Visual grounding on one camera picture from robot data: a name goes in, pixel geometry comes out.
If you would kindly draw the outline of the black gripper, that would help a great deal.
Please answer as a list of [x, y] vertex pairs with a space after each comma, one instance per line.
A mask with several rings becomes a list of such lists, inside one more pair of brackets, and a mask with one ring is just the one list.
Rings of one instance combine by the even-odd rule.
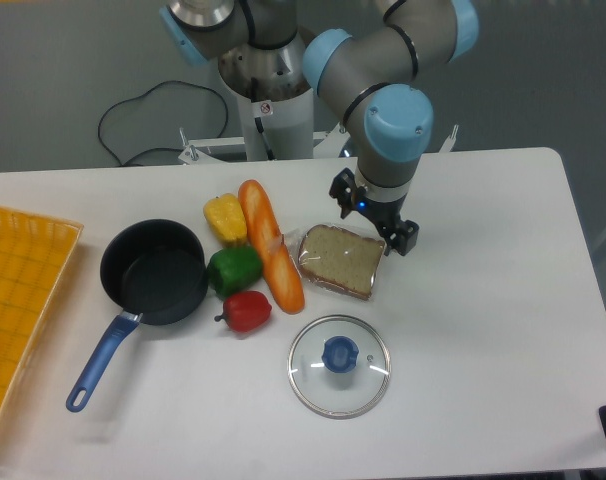
[[361, 174], [344, 168], [332, 180], [329, 195], [345, 219], [355, 212], [372, 223], [385, 242], [384, 255], [392, 251], [407, 255], [418, 240], [419, 225], [401, 219], [401, 209], [408, 193], [406, 186], [385, 188], [377, 186]]

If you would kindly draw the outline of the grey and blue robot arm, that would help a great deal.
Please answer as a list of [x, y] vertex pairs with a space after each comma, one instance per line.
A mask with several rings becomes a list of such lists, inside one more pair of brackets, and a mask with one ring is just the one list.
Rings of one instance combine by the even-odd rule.
[[389, 250], [408, 253], [419, 228], [401, 209], [433, 126], [417, 75], [477, 41], [468, 1], [381, 1], [382, 26], [356, 39], [305, 30], [292, 1], [169, 1], [160, 16], [187, 62], [217, 64], [236, 97], [249, 160], [309, 158], [313, 102], [322, 100], [357, 148], [329, 193], [368, 219]]

